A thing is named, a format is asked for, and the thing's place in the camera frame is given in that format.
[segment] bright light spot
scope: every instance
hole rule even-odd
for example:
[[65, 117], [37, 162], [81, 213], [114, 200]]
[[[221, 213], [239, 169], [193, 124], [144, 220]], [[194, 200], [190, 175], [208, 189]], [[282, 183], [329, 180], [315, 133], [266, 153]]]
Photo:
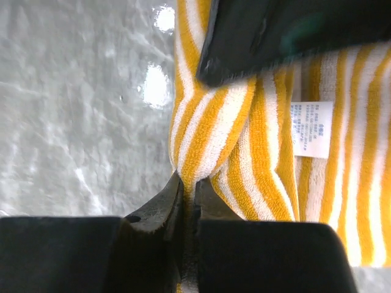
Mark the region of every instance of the bright light spot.
[[162, 32], [173, 30], [175, 26], [175, 11], [171, 7], [161, 7], [155, 18], [155, 26]]
[[159, 65], [149, 65], [143, 86], [143, 101], [155, 109], [160, 109], [167, 105], [170, 102], [167, 82], [168, 77], [163, 73]]

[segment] yellow and white striped towel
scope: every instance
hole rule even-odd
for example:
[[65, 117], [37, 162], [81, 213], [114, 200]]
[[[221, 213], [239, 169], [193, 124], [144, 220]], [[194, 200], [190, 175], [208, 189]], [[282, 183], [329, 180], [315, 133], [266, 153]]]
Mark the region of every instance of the yellow and white striped towel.
[[[178, 1], [169, 151], [188, 203], [209, 176], [244, 219], [327, 223], [351, 265], [391, 265], [391, 43], [211, 90], [194, 77], [209, 9], [210, 0]], [[329, 159], [293, 156], [293, 93], [334, 101]]]

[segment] towel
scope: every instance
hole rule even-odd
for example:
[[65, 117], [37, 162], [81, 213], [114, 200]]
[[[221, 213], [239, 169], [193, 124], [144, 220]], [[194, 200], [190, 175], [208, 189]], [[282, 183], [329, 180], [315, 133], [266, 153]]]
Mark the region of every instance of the towel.
[[[210, 177], [244, 219], [326, 223], [352, 266], [391, 265], [391, 43], [207, 89], [195, 75], [210, 4], [177, 3], [169, 153], [185, 185], [185, 211], [196, 182]], [[334, 102], [328, 159], [294, 156], [292, 98]], [[196, 290], [190, 255], [184, 292]]]

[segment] folded towel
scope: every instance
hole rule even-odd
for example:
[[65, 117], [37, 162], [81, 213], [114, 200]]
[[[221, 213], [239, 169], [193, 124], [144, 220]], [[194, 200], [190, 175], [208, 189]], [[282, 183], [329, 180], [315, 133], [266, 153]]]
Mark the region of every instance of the folded towel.
[[[209, 9], [210, 0], [178, 1], [169, 151], [187, 212], [196, 182], [209, 176], [244, 219], [327, 223], [352, 266], [391, 265], [391, 43], [206, 89], [195, 75]], [[328, 159], [294, 157], [293, 95], [334, 102]], [[185, 262], [187, 291], [194, 269]]]

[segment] fabric label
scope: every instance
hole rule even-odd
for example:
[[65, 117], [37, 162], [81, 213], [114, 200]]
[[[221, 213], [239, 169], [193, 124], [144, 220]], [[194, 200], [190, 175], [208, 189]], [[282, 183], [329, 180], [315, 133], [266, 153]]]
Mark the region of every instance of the fabric label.
[[327, 159], [333, 102], [291, 103], [293, 154]]

